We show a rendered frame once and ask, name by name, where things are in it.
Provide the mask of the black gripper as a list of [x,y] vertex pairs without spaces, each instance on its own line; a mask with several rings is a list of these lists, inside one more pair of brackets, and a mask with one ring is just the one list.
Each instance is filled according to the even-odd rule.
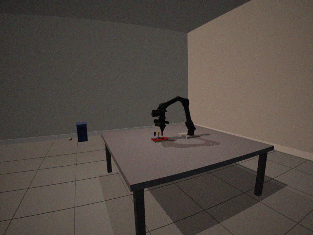
[[164,128],[166,127],[165,124],[169,124],[169,121],[165,121],[166,117],[159,117],[159,123],[156,123],[155,126],[159,126],[161,129],[161,132],[164,131]]

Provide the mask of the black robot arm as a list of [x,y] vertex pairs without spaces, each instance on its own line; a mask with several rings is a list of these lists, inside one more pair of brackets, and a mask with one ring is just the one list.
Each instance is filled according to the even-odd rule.
[[187,135],[194,136],[194,131],[196,130],[196,128],[194,127],[194,124],[193,124],[191,117],[190,117],[189,99],[187,99],[187,98],[182,98],[180,96],[176,96],[175,98],[173,98],[167,102],[159,104],[159,107],[156,110],[152,110],[152,113],[151,113],[152,117],[158,117],[158,116],[165,117],[165,112],[167,112],[166,108],[169,105],[171,105],[177,101],[182,102],[182,105],[184,106],[184,109],[185,109],[185,114],[186,114],[186,119],[187,119],[187,122],[185,122],[185,123],[186,123],[186,127],[188,129]]

